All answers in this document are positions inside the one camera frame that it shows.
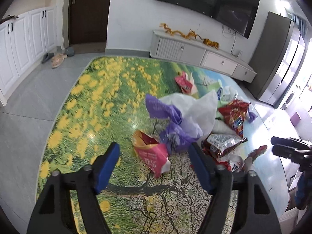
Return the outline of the dark red snack packet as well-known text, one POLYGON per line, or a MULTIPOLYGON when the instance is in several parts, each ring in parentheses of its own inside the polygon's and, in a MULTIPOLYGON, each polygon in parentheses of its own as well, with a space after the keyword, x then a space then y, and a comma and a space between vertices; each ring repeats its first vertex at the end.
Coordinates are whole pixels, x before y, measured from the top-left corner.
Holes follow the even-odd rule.
POLYGON ((204 152, 209 153, 215 159, 220 159, 227 155, 240 144, 247 142, 247 138, 234 135, 210 134, 201 143, 204 152))

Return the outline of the large purple plastic bag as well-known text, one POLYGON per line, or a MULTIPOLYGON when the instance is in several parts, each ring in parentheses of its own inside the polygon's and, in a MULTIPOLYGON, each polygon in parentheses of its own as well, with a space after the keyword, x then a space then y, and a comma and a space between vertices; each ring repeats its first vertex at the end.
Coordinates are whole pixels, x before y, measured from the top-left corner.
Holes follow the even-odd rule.
POLYGON ((186 118, 175 105, 168 105, 147 94, 145 106, 150 118, 167 120, 166 128, 160 132, 160 139, 167 147, 169 154, 184 152, 188 146, 197 141, 203 131, 192 118, 186 118))

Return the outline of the red chip bag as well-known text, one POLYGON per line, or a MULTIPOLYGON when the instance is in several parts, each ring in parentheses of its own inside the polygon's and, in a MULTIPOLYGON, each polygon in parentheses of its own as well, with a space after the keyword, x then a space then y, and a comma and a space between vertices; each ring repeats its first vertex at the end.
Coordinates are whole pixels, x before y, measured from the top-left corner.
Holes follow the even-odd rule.
POLYGON ((236 135, 243 138, 243 124, 250 103, 235 99, 223 107, 219 107, 218 111, 223 116, 227 126, 229 126, 236 135))

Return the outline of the red white wrapper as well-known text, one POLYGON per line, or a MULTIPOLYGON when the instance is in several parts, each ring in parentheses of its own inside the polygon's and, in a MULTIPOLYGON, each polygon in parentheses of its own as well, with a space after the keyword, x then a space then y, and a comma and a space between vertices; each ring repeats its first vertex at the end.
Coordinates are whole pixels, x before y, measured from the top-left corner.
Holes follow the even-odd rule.
POLYGON ((238 173, 243 169, 244 161, 238 155, 227 154, 216 160, 218 164, 226 167, 227 170, 238 173))

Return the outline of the white plastic bag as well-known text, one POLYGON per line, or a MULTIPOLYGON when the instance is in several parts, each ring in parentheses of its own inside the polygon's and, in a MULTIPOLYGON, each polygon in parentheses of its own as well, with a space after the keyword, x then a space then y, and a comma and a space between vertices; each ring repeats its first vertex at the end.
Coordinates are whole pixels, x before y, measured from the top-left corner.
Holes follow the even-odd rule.
POLYGON ((182 114, 180 127, 192 138, 201 138, 210 134, 215 123, 218 97, 214 90, 203 97, 174 93, 160 98, 167 105, 174 105, 182 114))

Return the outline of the landscape print table cover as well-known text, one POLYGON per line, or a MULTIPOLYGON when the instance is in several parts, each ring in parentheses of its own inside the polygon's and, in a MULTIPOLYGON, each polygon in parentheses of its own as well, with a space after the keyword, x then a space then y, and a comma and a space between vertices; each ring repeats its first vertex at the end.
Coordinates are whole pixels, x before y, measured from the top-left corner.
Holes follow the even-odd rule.
POLYGON ((96 58, 47 140, 28 233, 280 233, 285 176, 237 83, 96 58))

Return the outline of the pink red wrapper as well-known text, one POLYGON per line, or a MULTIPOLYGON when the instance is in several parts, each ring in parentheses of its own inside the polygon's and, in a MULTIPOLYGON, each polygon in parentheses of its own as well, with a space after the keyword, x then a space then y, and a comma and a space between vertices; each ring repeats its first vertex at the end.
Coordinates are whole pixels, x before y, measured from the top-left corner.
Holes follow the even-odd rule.
POLYGON ((178 72, 178 75, 175 77, 175 82, 179 86, 181 92, 185 95, 192 96, 197 92, 192 75, 189 77, 184 71, 178 72))

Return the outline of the grey steel refrigerator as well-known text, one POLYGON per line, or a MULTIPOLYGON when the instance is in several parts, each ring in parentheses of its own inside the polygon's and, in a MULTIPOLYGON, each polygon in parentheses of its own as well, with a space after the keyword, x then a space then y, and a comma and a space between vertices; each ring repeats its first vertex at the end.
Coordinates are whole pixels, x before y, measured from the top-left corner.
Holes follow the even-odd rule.
POLYGON ((249 62, 256 76, 247 85, 254 98, 279 108, 305 50, 295 22, 269 12, 262 35, 249 62))

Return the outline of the beige slipper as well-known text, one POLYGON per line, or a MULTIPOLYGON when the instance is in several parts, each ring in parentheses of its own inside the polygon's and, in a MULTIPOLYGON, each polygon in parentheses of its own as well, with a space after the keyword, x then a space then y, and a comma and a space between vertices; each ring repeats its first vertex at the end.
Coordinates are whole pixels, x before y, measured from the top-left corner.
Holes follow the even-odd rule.
POLYGON ((68 56, 66 54, 61 53, 58 53, 57 55, 52 57, 51 58, 52 69, 58 68, 67 57, 68 56))

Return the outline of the dark grey slipper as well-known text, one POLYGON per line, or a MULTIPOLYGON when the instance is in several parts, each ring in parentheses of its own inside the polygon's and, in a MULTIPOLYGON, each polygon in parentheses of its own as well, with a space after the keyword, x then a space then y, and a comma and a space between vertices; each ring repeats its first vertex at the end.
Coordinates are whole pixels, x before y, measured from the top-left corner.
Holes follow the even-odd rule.
POLYGON ((74 48, 73 47, 68 47, 65 49, 64 51, 64 54, 67 56, 67 57, 73 57, 75 55, 75 51, 74 51, 74 48))

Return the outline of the golden tiger figurine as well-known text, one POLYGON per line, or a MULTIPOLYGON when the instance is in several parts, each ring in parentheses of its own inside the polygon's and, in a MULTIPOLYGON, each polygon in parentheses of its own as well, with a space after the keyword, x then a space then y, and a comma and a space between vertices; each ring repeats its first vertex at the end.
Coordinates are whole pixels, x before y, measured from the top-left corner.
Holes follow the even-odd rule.
POLYGON ((211 41, 210 39, 203 39, 203 44, 212 48, 219 49, 219 43, 215 41, 211 41))

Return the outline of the grey white tv cabinet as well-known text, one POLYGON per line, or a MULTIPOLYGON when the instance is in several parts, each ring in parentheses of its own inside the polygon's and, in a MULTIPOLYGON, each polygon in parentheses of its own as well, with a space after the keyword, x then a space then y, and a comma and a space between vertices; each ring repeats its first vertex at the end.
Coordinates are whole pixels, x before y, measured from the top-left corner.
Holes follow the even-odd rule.
POLYGON ((247 63, 229 53, 208 47, 195 40, 170 36, 161 30, 153 31, 150 56, 201 66, 248 83, 251 83, 256 76, 256 72, 247 63))

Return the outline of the golden dragon figurine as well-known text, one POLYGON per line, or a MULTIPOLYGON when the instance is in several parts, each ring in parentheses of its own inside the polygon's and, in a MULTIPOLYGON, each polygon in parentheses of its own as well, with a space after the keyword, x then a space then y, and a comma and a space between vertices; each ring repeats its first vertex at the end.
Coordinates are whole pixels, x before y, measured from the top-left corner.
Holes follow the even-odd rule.
POLYGON ((165 32, 167 34, 170 34, 171 36, 174 35, 180 35, 181 37, 183 37, 184 39, 197 39, 198 37, 201 39, 201 37, 196 34, 195 31, 190 30, 187 34, 184 34, 183 32, 179 31, 179 30, 172 30, 166 23, 161 23, 160 27, 163 28, 165 30, 165 32))

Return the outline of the white shoe cabinet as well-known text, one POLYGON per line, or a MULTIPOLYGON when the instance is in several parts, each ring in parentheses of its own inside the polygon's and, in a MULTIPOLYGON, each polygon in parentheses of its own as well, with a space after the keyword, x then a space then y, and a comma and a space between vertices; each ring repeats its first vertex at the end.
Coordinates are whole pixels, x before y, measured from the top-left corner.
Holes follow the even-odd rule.
POLYGON ((57 46, 56 0, 1 0, 1 106, 57 46))

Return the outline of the dark brown entrance door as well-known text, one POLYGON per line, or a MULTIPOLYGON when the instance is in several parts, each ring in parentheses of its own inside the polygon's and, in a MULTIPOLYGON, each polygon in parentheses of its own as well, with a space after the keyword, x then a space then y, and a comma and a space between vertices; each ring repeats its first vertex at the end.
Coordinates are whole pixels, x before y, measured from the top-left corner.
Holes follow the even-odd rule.
POLYGON ((111 0, 69 0, 69 44, 105 42, 111 0))

